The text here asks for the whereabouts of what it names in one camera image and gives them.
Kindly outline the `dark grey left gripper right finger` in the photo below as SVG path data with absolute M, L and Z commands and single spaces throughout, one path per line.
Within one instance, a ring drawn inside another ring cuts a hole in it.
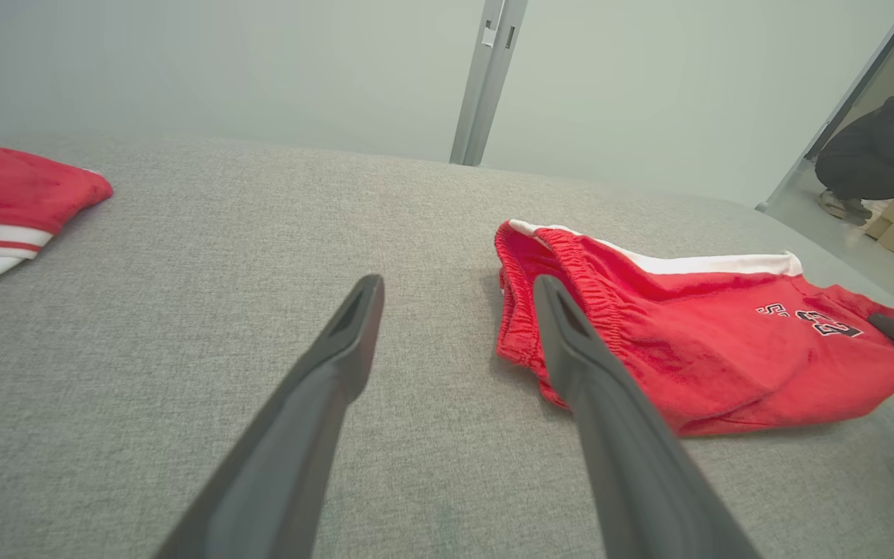
M 573 414 L 609 558 L 759 552 L 563 283 L 536 277 L 550 385 Z

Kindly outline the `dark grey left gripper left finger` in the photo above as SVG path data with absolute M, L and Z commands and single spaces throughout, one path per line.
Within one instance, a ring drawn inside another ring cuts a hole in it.
M 309 558 L 345 413 L 368 385 L 386 287 L 363 276 L 253 418 L 158 558 Z

